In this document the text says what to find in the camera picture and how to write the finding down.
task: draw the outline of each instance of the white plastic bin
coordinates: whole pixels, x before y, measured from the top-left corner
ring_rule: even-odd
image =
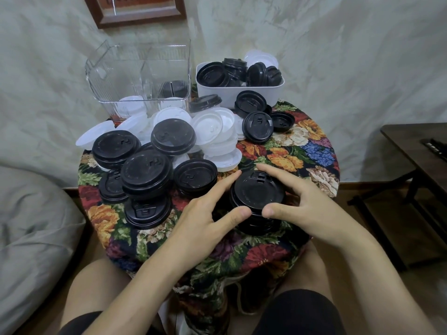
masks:
[[[236,101],[237,95],[244,90],[253,90],[262,96],[264,96],[267,104],[269,106],[274,106],[281,96],[282,88],[286,84],[284,77],[282,78],[282,83],[276,87],[206,87],[202,86],[197,82],[197,73],[204,65],[210,62],[199,63],[196,68],[196,83],[198,96],[205,96],[211,94],[217,94],[221,97],[222,103],[221,107],[234,109],[234,102]]]

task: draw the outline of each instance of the white wall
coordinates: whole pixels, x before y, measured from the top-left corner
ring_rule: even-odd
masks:
[[[185,0],[188,23],[96,29],[83,0],[0,0],[0,162],[75,186],[74,142],[105,118],[85,81],[107,37],[190,36],[194,59],[276,55],[283,98],[337,153],[342,181],[387,180],[409,163],[385,123],[447,120],[447,0]]]

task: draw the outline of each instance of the floral tablecloth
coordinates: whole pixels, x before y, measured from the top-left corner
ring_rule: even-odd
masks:
[[[264,145],[239,141],[237,148],[243,155],[239,166],[219,174],[219,178],[238,169],[253,169],[257,163],[267,163],[310,178],[328,196],[335,197],[340,170],[326,135],[304,112],[286,101],[278,101],[273,110],[291,113],[295,117],[294,127],[286,133],[274,133]],[[85,151],[79,166],[83,208],[107,256],[134,276],[169,237],[189,201],[173,189],[174,208],[168,219],[154,229],[140,231],[126,223],[123,204],[101,201],[98,183],[103,174],[90,152]],[[290,204],[293,199],[288,195]],[[189,327],[199,334],[224,334],[229,324],[228,295],[224,288],[239,282],[239,309],[256,310],[293,266],[307,241],[308,235],[285,221],[279,231],[265,236],[249,236],[238,230],[228,233],[211,255],[187,272],[174,287]]]

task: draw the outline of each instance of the wooden frame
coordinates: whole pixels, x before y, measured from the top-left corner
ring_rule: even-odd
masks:
[[[184,0],[85,0],[85,3],[99,29],[186,19]],[[111,13],[114,8],[127,11],[122,14]]]

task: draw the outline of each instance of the finger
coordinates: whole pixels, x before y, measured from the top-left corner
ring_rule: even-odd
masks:
[[[239,223],[245,221],[251,216],[251,210],[249,207],[240,206],[234,208],[228,214],[226,214],[220,220],[217,220],[210,227],[216,230],[217,235],[222,238],[230,230],[236,227]]]
[[[300,209],[301,208],[299,207],[293,207],[280,203],[269,203],[263,208],[262,216],[265,218],[285,220],[297,225],[299,221]]]
[[[242,174],[242,171],[237,171],[236,173],[227,176],[225,179],[220,180],[216,183],[210,191],[201,197],[201,201],[203,201],[206,205],[212,205],[213,209],[216,205],[216,202],[220,200],[222,195],[230,189],[231,185],[236,181],[236,179]]]
[[[307,180],[301,179],[282,169],[269,166],[268,164],[259,163],[256,167],[260,171],[265,171],[267,174],[276,177],[283,185],[292,188],[297,195],[301,195],[305,190],[305,186],[308,184]]]

